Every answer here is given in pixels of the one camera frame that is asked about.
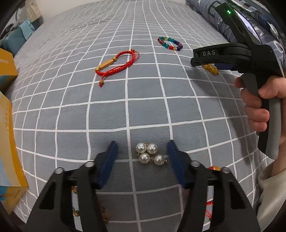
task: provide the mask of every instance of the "cardboard box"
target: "cardboard box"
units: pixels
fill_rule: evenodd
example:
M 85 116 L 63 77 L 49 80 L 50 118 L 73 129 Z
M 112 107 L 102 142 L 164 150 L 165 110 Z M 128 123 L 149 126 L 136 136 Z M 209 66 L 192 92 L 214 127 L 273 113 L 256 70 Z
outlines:
M 28 188 L 14 140 L 12 104 L 0 92 L 0 201 L 9 214 Z
M 5 93 L 17 76 L 12 53 L 0 48 L 0 91 Z

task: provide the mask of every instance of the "red string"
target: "red string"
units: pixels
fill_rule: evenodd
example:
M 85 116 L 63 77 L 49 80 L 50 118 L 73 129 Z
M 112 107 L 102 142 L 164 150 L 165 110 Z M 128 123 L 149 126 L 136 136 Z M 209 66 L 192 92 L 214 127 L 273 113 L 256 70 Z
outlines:
M 213 201 L 207 201 L 206 202 L 206 206 L 212 205 L 212 204 L 213 204 Z M 205 216 L 208 217 L 209 219 L 212 219 L 212 213 L 208 210 L 206 210 Z
M 120 57 L 121 55 L 124 55 L 124 54 L 130 54 L 132 55 L 132 59 L 130 61 L 128 61 L 126 64 L 124 65 L 120 65 L 120 66 L 117 66 L 115 68 L 112 68 L 106 72 L 101 72 L 101 71 L 95 71 L 97 75 L 100 75 L 101 76 L 101 80 L 104 81 L 104 79 L 108 76 L 111 76 L 111 75 L 114 75 L 118 72 L 121 72 L 122 70 L 124 69 L 127 69 L 127 67 L 130 67 L 131 65 L 133 65 L 133 63 L 139 59 L 140 57 L 140 54 L 139 52 L 135 51 L 135 50 L 131 50 L 131 51 L 122 51 L 120 53 L 118 53 L 115 57 L 118 58 Z

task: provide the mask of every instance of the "red braided bracelet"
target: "red braided bracelet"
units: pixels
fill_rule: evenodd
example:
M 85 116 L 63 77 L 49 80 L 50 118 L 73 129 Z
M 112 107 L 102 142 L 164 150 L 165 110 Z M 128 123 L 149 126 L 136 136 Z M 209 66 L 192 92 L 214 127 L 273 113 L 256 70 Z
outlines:
M 101 72 L 102 69 L 105 69 L 106 67 L 112 65 L 114 63 L 114 61 L 117 61 L 117 58 L 120 57 L 121 55 L 124 55 L 124 54 L 130 54 L 132 55 L 132 59 L 130 61 L 128 61 L 126 64 L 124 65 L 120 65 L 120 66 L 117 66 L 115 68 L 112 68 L 108 71 L 106 71 L 105 73 L 104 72 Z M 108 76 L 111 76 L 113 74 L 116 74 L 124 69 L 126 69 L 127 67 L 130 67 L 131 65 L 133 65 L 133 63 L 138 60 L 140 57 L 140 54 L 139 52 L 135 51 L 134 49 L 131 49 L 131 51 L 122 51 L 120 53 L 118 53 L 115 57 L 113 57 L 112 59 L 100 64 L 96 69 L 95 69 L 95 72 L 97 75 L 100 75 L 101 76 L 101 80 L 99 81 L 99 86 L 102 87 L 104 85 L 104 79 L 105 77 L 108 77 Z

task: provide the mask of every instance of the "sleeve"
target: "sleeve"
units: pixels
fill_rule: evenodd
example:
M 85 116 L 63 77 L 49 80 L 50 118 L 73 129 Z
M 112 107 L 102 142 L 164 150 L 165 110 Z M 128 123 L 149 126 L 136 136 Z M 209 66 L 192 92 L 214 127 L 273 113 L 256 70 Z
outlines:
M 271 223 L 286 200 L 286 170 L 271 177 L 272 168 L 273 163 L 268 165 L 258 177 L 262 194 L 259 198 L 257 220 L 261 231 Z

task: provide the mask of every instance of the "white pearl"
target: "white pearl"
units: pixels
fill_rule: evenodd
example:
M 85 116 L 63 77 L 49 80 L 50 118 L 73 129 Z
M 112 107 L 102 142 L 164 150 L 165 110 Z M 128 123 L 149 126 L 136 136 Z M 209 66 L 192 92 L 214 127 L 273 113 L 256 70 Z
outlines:
M 147 146 L 146 146 L 145 143 L 138 143 L 138 144 L 136 145 L 136 151 L 137 151 L 138 153 L 144 153 L 144 152 L 146 151 L 146 149 L 147 149 Z
M 139 156 L 139 161 L 141 163 L 148 163 L 150 161 L 150 156 L 147 153 L 143 153 Z
M 154 158 L 154 163 L 158 166 L 164 164 L 165 158 L 162 155 L 156 155 Z
M 151 155 L 155 154 L 158 151 L 158 147 L 154 143 L 150 143 L 147 147 L 147 152 Z

